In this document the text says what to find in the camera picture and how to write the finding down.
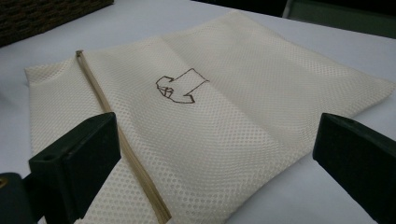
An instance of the wicker basket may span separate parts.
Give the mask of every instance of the wicker basket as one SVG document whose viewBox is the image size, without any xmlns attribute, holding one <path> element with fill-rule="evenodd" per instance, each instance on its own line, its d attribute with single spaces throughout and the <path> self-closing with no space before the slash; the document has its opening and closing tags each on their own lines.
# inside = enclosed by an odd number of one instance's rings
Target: wicker basket
<svg viewBox="0 0 396 224">
<path fill-rule="evenodd" d="M 1 0 L 0 47 L 42 34 L 114 0 Z"/>
</svg>

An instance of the white table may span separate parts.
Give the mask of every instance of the white table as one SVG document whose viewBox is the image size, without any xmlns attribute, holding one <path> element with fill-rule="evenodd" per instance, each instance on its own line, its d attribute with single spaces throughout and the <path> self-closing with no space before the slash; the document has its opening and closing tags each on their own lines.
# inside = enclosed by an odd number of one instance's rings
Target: white table
<svg viewBox="0 0 396 224">
<path fill-rule="evenodd" d="M 0 48 L 0 173 L 29 174 L 29 91 L 23 68 L 76 49 L 102 49 L 190 28 L 230 9 L 188 0 L 116 0 L 114 6 Z M 288 40 L 396 82 L 396 40 L 246 12 Z M 396 93 L 354 118 L 396 139 Z M 274 178 L 229 223 L 375 223 L 309 154 Z"/>
</svg>

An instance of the white mesh cloth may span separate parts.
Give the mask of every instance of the white mesh cloth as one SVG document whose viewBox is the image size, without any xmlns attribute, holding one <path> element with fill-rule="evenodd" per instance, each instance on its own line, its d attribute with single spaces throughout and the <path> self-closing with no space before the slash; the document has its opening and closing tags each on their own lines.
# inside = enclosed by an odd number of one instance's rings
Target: white mesh cloth
<svg viewBox="0 0 396 224">
<path fill-rule="evenodd" d="M 312 150 L 322 112 L 352 117 L 392 93 L 233 11 L 188 31 L 85 52 L 176 223 L 221 223 Z M 34 151 L 101 113 L 77 61 L 26 70 Z M 155 222 L 125 161 L 83 223 Z"/>
</svg>

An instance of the drawing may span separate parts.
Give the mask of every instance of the drawing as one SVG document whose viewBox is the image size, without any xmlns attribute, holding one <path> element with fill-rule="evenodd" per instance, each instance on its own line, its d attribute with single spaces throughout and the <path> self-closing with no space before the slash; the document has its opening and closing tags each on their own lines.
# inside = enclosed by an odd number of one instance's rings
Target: drawing
<svg viewBox="0 0 396 224">
<path fill-rule="evenodd" d="M 191 93 L 209 80 L 191 68 L 180 77 L 161 77 L 155 83 L 161 94 L 178 104 L 194 104 Z"/>
</svg>

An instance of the black line drawing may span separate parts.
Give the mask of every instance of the black line drawing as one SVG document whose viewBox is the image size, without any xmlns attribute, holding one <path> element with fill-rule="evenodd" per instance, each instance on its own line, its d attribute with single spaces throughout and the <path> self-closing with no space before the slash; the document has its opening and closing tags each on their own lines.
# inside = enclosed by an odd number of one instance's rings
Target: black line drawing
<svg viewBox="0 0 396 224">
<path fill-rule="evenodd" d="M 206 78 L 191 68 L 180 77 L 161 77 L 155 83 L 160 93 L 178 104 L 194 104 L 191 93 L 202 84 L 208 82 Z"/>
</svg>

